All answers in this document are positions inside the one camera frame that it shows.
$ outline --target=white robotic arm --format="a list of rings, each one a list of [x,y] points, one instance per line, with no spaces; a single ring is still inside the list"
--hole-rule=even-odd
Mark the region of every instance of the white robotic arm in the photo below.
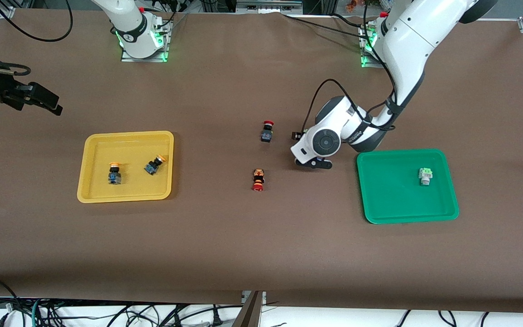
[[[374,21],[376,39],[372,42],[373,47],[380,60],[386,64],[395,87],[380,114],[372,118],[361,107],[354,108],[347,97],[330,99],[318,112],[316,125],[309,128],[291,148],[296,163],[315,167],[315,158],[334,155],[342,142],[350,144],[358,152],[374,150],[419,89],[424,78],[425,63],[433,50],[458,21],[474,21],[496,2],[397,1],[388,17]]]
[[[122,48],[133,58],[147,58],[164,46],[161,17],[141,12],[134,0],[92,0],[108,15]]]

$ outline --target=brown table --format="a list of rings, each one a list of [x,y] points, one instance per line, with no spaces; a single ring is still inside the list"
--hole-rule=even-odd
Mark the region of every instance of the brown table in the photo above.
[[[13,20],[53,37],[67,13],[18,10]],[[29,65],[20,80],[64,106],[56,117],[0,105],[0,278],[18,295],[211,303],[263,289],[291,306],[523,311],[515,22],[458,25],[380,146],[444,151],[459,218],[380,226],[363,215],[353,149],[327,171],[299,169],[289,152],[324,79],[363,107],[388,95],[384,71],[360,67],[357,39],[280,14],[190,15],[169,62],[134,64],[119,61],[102,12],[74,20],[51,44],[0,23],[0,60]],[[324,87],[314,112],[336,95]],[[259,141],[266,119],[276,123],[270,144]],[[79,203],[86,138],[144,130],[176,137],[172,195]],[[263,193],[251,191],[254,168],[266,171]]]

